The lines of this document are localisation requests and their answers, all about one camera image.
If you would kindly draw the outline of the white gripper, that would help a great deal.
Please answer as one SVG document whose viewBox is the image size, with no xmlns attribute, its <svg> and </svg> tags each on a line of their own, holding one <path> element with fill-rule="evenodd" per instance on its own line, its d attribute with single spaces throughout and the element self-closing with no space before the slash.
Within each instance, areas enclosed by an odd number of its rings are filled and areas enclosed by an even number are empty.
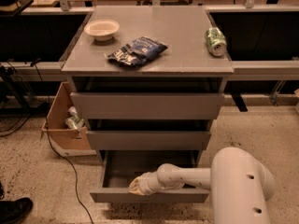
<svg viewBox="0 0 299 224">
<path fill-rule="evenodd" d="M 158 192 L 163 187 L 159 181 L 157 173 L 147 172 L 135 178 L 129 185 L 129 192 L 134 195 L 151 195 Z"/>
</svg>

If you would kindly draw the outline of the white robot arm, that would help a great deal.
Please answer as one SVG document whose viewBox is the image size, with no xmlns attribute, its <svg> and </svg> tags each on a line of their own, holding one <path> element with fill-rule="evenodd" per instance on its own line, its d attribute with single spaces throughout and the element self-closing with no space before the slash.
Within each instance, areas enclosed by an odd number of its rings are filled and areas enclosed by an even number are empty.
<svg viewBox="0 0 299 224">
<path fill-rule="evenodd" d="M 266 201 L 275 193 L 272 173 L 248 152 L 226 147 L 209 168 L 180 168 L 163 164 L 155 172 L 136 177 L 134 195 L 151 195 L 184 185 L 211 192 L 214 224 L 270 224 Z"/>
</svg>

